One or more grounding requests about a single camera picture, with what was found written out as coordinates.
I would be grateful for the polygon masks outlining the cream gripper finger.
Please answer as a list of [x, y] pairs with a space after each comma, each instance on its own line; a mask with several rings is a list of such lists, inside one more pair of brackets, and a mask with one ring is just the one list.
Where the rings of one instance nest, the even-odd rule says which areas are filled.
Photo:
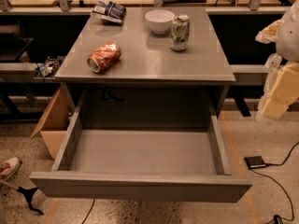
[[278, 26], [280, 24], [280, 20], [273, 21], [271, 24], [263, 28], [256, 36], [255, 40], [269, 44], [271, 42], [276, 42], [278, 38]]
[[268, 74], [255, 118], [258, 121], [279, 120], [298, 99], [299, 63], [288, 61]]

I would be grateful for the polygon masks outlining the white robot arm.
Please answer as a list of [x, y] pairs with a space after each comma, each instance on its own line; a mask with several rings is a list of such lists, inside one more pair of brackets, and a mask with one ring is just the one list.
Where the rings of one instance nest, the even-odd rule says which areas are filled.
[[299, 99], [299, 0], [280, 20], [262, 29], [255, 40], [276, 44], [265, 68], [269, 71], [258, 104], [256, 119], [263, 123], [279, 120]]

